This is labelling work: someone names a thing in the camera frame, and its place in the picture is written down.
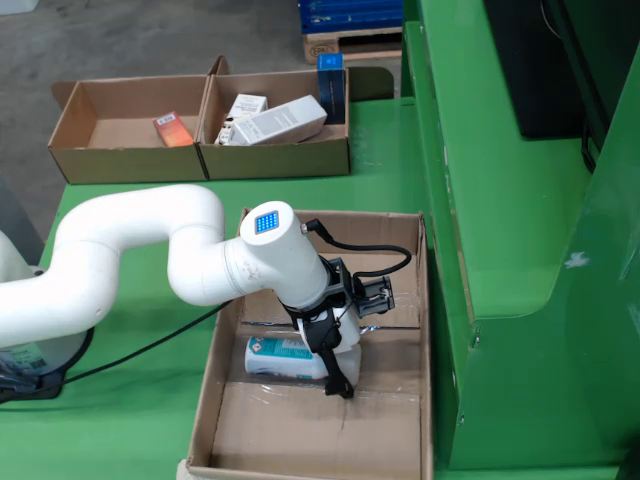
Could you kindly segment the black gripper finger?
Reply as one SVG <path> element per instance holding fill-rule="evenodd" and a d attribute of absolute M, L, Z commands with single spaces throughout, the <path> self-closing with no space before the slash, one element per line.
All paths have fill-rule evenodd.
<path fill-rule="evenodd" d="M 328 376 L 325 380 L 325 394 L 351 399 L 354 396 L 354 388 L 342 372 L 334 353 L 342 341 L 342 335 L 339 332 L 341 324 L 336 319 L 333 308 L 328 307 L 321 311 L 317 307 L 302 311 L 288 307 L 287 313 L 294 328 L 304 335 L 311 353 L 317 354 L 326 367 Z"/>

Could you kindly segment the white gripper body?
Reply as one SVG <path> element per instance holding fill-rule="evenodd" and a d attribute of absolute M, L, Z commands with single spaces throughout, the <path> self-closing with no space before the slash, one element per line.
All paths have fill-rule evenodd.
<path fill-rule="evenodd" d="M 356 309 L 353 306 L 333 309 L 334 318 L 340 324 L 338 332 L 341 341 L 334 348 L 336 354 L 352 350 L 360 341 L 360 323 Z"/>

